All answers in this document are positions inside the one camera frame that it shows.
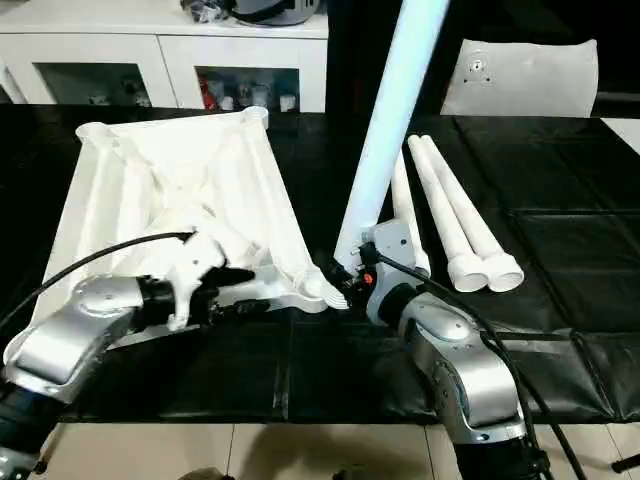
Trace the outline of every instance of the black cable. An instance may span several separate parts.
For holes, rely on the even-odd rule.
[[[7,324],[11,321],[11,319],[16,315],[16,313],[18,313],[26,305],[28,305],[29,302],[38,298],[38,296],[41,295],[45,290],[52,287],[53,285],[58,283],[60,280],[62,280],[64,277],[69,275],[71,272],[73,272],[74,270],[77,270],[80,267],[83,267],[87,263],[93,262],[94,260],[100,257],[104,257],[105,255],[109,255],[110,253],[117,252],[118,250],[122,250],[127,247],[132,247],[133,245],[138,245],[140,243],[152,242],[154,240],[163,240],[166,238],[178,238],[182,241],[185,241],[191,235],[193,235],[193,232],[155,233],[153,235],[147,235],[144,237],[134,238],[133,240],[127,240],[126,242],[117,243],[116,245],[112,245],[105,249],[99,250],[95,253],[92,253],[91,255],[88,255],[83,259],[78,260],[75,263],[72,263],[64,270],[61,270],[60,272],[56,273],[53,277],[51,277],[49,280],[44,282],[42,285],[36,288],[33,292],[27,295],[24,300],[22,300],[13,310],[11,310],[7,315],[4,316],[4,318],[2,318],[2,320],[0,321],[0,330],[6,327]]]
[[[546,402],[540,395],[540,392],[538,392],[534,388],[534,386],[531,384],[531,381],[525,375],[521,376],[521,380],[522,380],[522,384],[524,385],[524,388],[526,388],[529,391],[529,393],[531,394],[535,402],[540,407],[540,411],[547,418],[547,421],[548,421],[549,418],[551,418],[551,410],[549,409],[549,406],[546,404]],[[567,456],[567,459],[569,460],[569,463],[571,464],[571,466],[572,467],[574,465],[579,466],[580,461],[578,460],[576,453],[573,451],[573,448],[571,448],[571,445],[569,444],[569,440],[567,439],[564,432],[562,431],[562,428],[560,428],[560,425],[558,425],[556,422],[549,422],[549,425],[551,426],[553,433],[556,435],[558,442],[560,442],[560,446],[562,446],[562,450],[564,450],[564,453]],[[584,471],[582,471],[582,467],[576,470],[575,473],[576,473],[576,477],[578,477],[580,480],[587,479]]]
[[[567,456],[567,459],[569,460],[569,463],[571,464],[571,467],[576,477],[579,480],[586,480],[587,477],[584,473],[584,470],[582,469],[582,466],[580,465],[580,462],[578,461],[578,458],[575,452],[573,451],[573,448],[569,444],[567,437],[564,435],[564,432],[560,428],[560,425],[558,425],[558,423],[553,421],[551,418],[551,409],[542,398],[542,395],[540,395],[540,393],[535,389],[531,381],[528,378],[526,378],[522,374],[522,372],[518,370],[515,363],[513,362],[513,359],[511,358],[511,355],[509,354],[509,350],[507,349],[502,339],[500,339],[500,337],[498,336],[497,332],[495,331],[491,323],[488,320],[486,320],[482,315],[479,315],[478,312],[474,308],[470,307],[466,302],[463,302],[462,300],[457,298],[455,295],[453,295],[449,291],[449,289],[444,285],[441,285],[440,283],[436,282],[435,280],[432,280],[428,276],[414,270],[413,268],[407,267],[406,265],[402,265],[401,263],[396,262],[392,258],[389,258],[381,254],[380,252],[377,252],[377,258],[379,261],[386,263],[387,265],[390,265],[396,268],[397,270],[400,270],[401,272],[406,273],[407,275],[417,278],[418,280],[424,282],[426,285],[435,288],[441,294],[443,294],[443,296],[445,296],[448,300],[451,300],[453,301],[453,303],[457,304],[456,305],[457,307],[459,307],[461,310],[471,315],[480,324],[480,326],[482,326],[482,328],[486,330],[491,341],[495,343],[495,346],[492,345],[490,341],[488,341],[485,335],[481,335],[480,338],[483,340],[483,342],[485,343],[485,345],[487,345],[488,348],[491,348],[494,352],[495,352],[495,349],[498,350],[496,354],[498,354],[500,358],[505,362],[505,365],[511,372],[511,375],[513,375],[513,379],[516,385],[516,390],[518,393],[518,398],[520,399],[520,406],[522,408],[525,427],[527,429],[527,434],[530,437],[532,446],[534,448],[539,448],[538,440],[537,440],[535,429],[533,426],[531,409],[529,408],[529,405],[524,396],[524,392],[522,391],[523,386],[531,394],[531,397],[538,405],[538,408],[540,408],[540,411],[546,417],[546,420],[551,426],[553,433],[558,438],[558,442],[560,442],[560,445],[562,446],[562,449],[564,450],[564,453]],[[547,476],[548,479],[553,479],[553,475],[551,474],[550,471],[544,472],[544,474],[545,476]]]

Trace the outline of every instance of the helmet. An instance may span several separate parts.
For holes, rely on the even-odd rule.
[[[227,10],[242,22],[285,26],[308,20],[319,4],[320,0],[227,0]]]

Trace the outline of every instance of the white pipe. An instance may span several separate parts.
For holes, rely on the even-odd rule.
[[[489,288],[494,292],[516,288],[524,280],[516,259],[498,243],[431,137],[425,135],[421,141],[471,247],[484,261]]]
[[[402,150],[396,160],[396,168],[391,177],[391,198],[393,200],[393,213],[396,218],[404,220],[409,225],[409,235],[413,244],[413,253],[416,257],[416,267],[420,267],[431,275],[431,266],[429,265],[429,256],[422,248],[420,241],[420,232],[418,230],[418,221],[416,220],[416,212],[413,208],[413,200],[411,199],[411,190],[409,188],[409,177],[407,177],[407,168],[404,164]]]
[[[449,0],[404,0],[380,82],[334,256],[350,273],[362,235],[378,222],[395,161]]]
[[[408,143],[438,235],[449,259],[447,270],[453,286],[459,292],[475,292],[486,287],[488,280],[484,274],[484,263],[473,253],[438,177],[431,168],[423,142],[412,135]]]

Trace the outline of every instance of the black mat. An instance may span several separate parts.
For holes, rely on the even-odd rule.
[[[38,284],[82,123],[202,112],[1,107],[0,199],[11,229],[0,306]],[[269,138],[303,235],[330,255],[364,119],[273,115]],[[640,420],[640,158],[594,119],[417,119],[450,162],[525,283],[464,299],[493,319],[562,422]],[[407,162],[436,279],[446,259]],[[383,218],[390,215],[389,206]],[[29,315],[19,320],[26,322]],[[2,332],[3,339],[19,324]],[[111,352],[73,421],[435,421],[429,390],[392,332],[357,312],[285,310]]]

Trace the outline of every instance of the white chair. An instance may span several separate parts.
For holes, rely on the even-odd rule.
[[[596,45],[464,40],[441,113],[589,117],[598,90]]]

